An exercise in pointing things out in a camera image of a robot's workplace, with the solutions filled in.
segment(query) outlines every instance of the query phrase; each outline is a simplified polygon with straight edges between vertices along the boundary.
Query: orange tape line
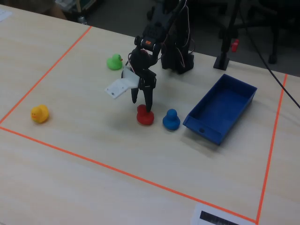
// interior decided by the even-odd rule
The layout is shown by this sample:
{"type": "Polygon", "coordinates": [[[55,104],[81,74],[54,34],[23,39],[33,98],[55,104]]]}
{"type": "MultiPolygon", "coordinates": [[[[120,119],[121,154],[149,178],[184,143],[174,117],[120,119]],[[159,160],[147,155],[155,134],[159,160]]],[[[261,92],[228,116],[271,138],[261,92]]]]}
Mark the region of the orange tape line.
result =
{"type": "Polygon", "coordinates": [[[209,203],[209,202],[200,200],[200,199],[195,198],[195,197],[192,197],[192,196],[190,196],[190,195],[186,195],[186,194],[181,193],[181,192],[179,192],[179,191],[175,191],[175,190],[173,190],[173,189],[170,189],[170,188],[168,188],[168,187],[162,186],[162,185],[157,184],[157,183],[155,183],[155,182],[146,180],[146,179],[144,179],[144,178],[135,176],[135,175],[133,175],[133,174],[131,174],[131,173],[128,173],[128,172],[123,171],[123,170],[120,170],[120,169],[117,169],[117,168],[112,167],[112,166],[110,166],[110,165],[107,165],[107,164],[104,164],[104,163],[100,163],[100,162],[98,162],[98,161],[96,161],[96,160],[94,160],[94,159],[91,159],[91,158],[87,158],[87,157],[85,157],[85,156],[78,155],[78,154],[76,154],[76,153],[73,153],[73,152],[64,150],[64,149],[62,149],[62,148],[56,147],[56,146],[51,145],[51,144],[47,144],[47,143],[45,143],[45,142],[39,141],[39,140],[37,140],[37,139],[34,139],[34,138],[32,138],[32,137],[29,137],[29,136],[20,134],[20,133],[18,133],[18,132],[16,132],[16,131],[9,130],[9,129],[4,128],[4,127],[0,127],[0,129],[1,129],[1,130],[8,131],[8,132],[10,132],[10,133],[12,133],[12,134],[15,134],[15,135],[24,137],[24,138],[29,139],[29,140],[31,140],[31,141],[37,142],[37,143],[39,143],[39,144],[45,145],[45,146],[47,146],[47,147],[56,149],[56,150],[58,150],[58,151],[62,151],[62,152],[67,153],[67,154],[69,154],[69,155],[71,155],[71,156],[75,156],[75,157],[84,159],[84,160],[89,161],[89,162],[91,162],[91,163],[95,163],[95,164],[97,164],[97,165],[103,166],[103,167],[105,167],[105,168],[108,168],[108,169],[110,169],[110,170],[116,171],[116,172],[118,172],[118,173],[122,173],[122,174],[124,174],[124,175],[126,175],[126,176],[129,176],[129,177],[132,177],[132,178],[134,178],[134,179],[140,180],[140,181],[145,182],[145,183],[147,183],[147,184],[151,184],[151,185],[156,186],[156,187],[158,187],[158,188],[161,188],[161,189],[163,189],[163,190],[172,192],[172,193],[177,194],[177,195],[181,195],[181,196],[183,196],[183,197],[185,197],[185,198],[189,198],[189,199],[194,200],[194,201],[196,201],[196,202],[206,204],[206,205],[211,206],[211,207],[213,207],[213,208],[216,208],[216,209],[218,209],[218,210],[222,210],[222,211],[224,211],[224,212],[230,213],[230,214],[232,214],[232,215],[235,215],[235,216],[237,216],[237,217],[240,217],[240,218],[242,218],[242,219],[245,219],[245,220],[248,220],[248,221],[250,221],[250,222],[255,223],[255,220],[254,220],[254,219],[248,218],[248,217],[243,216],[243,215],[241,215],[241,214],[238,214],[238,213],[236,213],[236,212],[227,210],[227,209],[225,209],[225,208],[222,208],[222,207],[219,207],[219,206],[214,205],[214,204],[212,204],[212,203],[209,203]]]}
{"type": "MultiPolygon", "coordinates": [[[[286,84],[286,80],[287,80],[287,74],[285,75],[285,79],[283,81],[284,87],[286,84]]],[[[255,224],[257,224],[257,225],[259,223],[259,219],[261,216],[264,194],[266,192],[266,187],[267,187],[268,175],[269,175],[269,170],[270,170],[270,164],[271,164],[271,159],[272,159],[272,153],[273,153],[273,147],[274,147],[274,141],[275,141],[275,136],[276,136],[276,130],[277,130],[277,124],[278,124],[278,119],[279,119],[279,113],[280,113],[283,93],[284,93],[284,90],[281,89],[278,108],[277,108],[277,112],[276,112],[276,118],[275,118],[275,122],[274,122],[274,128],[273,128],[272,140],[271,140],[270,151],[269,151],[269,156],[268,156],[267,168],[266,168],[266,173],[265,173],[263,185],[262,185],[262,194],[261,194],[261,198],[259,201],[259,206],[258,206],[258,211],[257,211],[257,216],[256,216],[255,224]]]]}
{"type": "Polygon", "coordinates": [[[0,120],[0,124],[15,110],[15,108],[32,92],[32,90],[53,70],[53,68],[71,51],[72,48],[90,31],[90,26],[75,42],[72,46],[54,63],[54,65],[30,88],[30,90],[18,101],[17,104],[0,120]]]}

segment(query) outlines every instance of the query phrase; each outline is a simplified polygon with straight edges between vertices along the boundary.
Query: black cable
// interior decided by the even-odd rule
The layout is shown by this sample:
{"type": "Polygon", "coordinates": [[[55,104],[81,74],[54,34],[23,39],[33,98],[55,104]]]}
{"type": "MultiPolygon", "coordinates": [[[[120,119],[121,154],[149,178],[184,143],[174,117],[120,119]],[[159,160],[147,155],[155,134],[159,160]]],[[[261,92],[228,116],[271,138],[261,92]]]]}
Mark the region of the black cable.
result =
{"type": "Polygon", "coordinates": [[[247,26],[245,25],[245,21],[244,21],[244,18],[243,18],[243,15],[242,15],[242,12],[241,12],[241,9],[240,9],[240,6],[239,6],[239,12],[240,12],[240,17],[242,19],[242,22],[243,22],[243,25],[245,27],[245,30],[246,30],[246,33],[252,43],[252,45],[254,46],[257,54],[259,55],[259,57],[261,58],[262,62],[264,63],[264,65],[266,66],[266,68],[269,70],[269,72],[272,74],[272,76],[274,77],[274,79],[279,83],[279,85],[281,86],[281,88],[286,92],[286,94],[291,98],[291,100],[293,100],[293,102],[298,106],[298,108],[300,109],[300,105],[298,104],[298,102],[296,102],[296,100],[291,96],[291,94],[284,88],[284,86],[282,85],[282,83],[277,79],[277,77],[273,74],[272,70],[270,69],[270,67],[268,66],[268,64],[266,63],[266,61],[263,59],[263,56],[262,54],[260,53],[257,45],[255,44],[252,36],[250,35],[249,31],[248,31],[248,28],[247,26]]]}
{"type": "Polygon", "coordinates": [[[196,43],[195,43],[195,41],[192,38],[191,38],[191,41],[194,43],[194,48],[193,48],[193,50],[189,54],[192,54],[195,51],[195,49],[196,49],[196,43]]]}

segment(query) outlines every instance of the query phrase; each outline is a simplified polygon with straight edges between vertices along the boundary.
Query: black stand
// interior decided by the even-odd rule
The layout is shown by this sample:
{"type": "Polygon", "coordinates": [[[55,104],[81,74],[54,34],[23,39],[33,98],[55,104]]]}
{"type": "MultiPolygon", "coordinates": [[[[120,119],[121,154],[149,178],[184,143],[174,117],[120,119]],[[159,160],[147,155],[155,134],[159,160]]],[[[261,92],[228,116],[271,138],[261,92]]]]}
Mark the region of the black stand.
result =
{"type": "Polygon", "coordinates": [[[191,36],[188,34],[188,12],[183,9],[175,22],[176,31],[168,35],[162,45],[161,65],[163,69],[171,69],[183,74],[194,67],[194,56],[188,53],[191,36]]]}
{"type": "Polygon", "coordinates": [[[214,64],[215,69],[226,70],[229,62],[229,58],[227,57],[227,52],[231,46],[231,39],[233,36],[233,26],[235,23],[236,16],[239,11],[241,0],[236,0],[233,8],[233,12],[230,18],[229,26],[225,31],[223,36],[223,42],[221,47],[221,54],[217,57],[216,62],[214,64]]]}

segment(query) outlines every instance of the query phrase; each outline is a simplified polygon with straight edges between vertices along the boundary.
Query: blue bin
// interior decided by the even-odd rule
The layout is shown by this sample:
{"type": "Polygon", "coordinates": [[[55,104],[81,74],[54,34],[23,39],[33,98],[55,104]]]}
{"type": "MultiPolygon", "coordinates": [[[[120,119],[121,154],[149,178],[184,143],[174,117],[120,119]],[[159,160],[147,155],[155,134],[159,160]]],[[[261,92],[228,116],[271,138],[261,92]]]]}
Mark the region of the blue bin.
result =
{"type": "Polygon", "coordinates": [[[220,145],[256,90],[252,85],[223,74],[187,115],[183,125],[220,145]]]}

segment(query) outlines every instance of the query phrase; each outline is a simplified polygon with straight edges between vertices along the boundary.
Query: rubber duck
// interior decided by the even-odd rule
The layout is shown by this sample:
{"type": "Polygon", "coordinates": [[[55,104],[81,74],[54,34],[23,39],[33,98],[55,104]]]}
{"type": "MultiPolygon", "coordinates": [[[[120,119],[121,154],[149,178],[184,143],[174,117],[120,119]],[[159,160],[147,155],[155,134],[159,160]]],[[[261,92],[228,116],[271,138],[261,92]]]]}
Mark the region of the rubber duck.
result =
{"type": "Polygon", "coordinates": [[[49,111],[47,106],[39,105],[37,107],[33,107],[31,110],[31,118],[33,121],[37,123],[45,122],[49,117],[49,111]]]}
{"type": "Polygon", "coordinates": [[[153,123],[154,121],[154,114],[153,112],[147,112],[146,106],[145,105],[139,105],[137,107],[137,116],[136,116],[137,121],[140,124],[149,126],[153,123]]]}
{"type": "Polygon", "coordinates": [[[169,130],[177,130],[180,125],[180,119],[175,109],[169,109],[167,115],[163,118],[163,125],[169,130]]]}
{"type": "Polygon", "coordinates": [[[107,66],[111,70],[122,69],[123,67],[123,59],[119,54],[114,54],[111,58],[107,60],[107,66]]]}

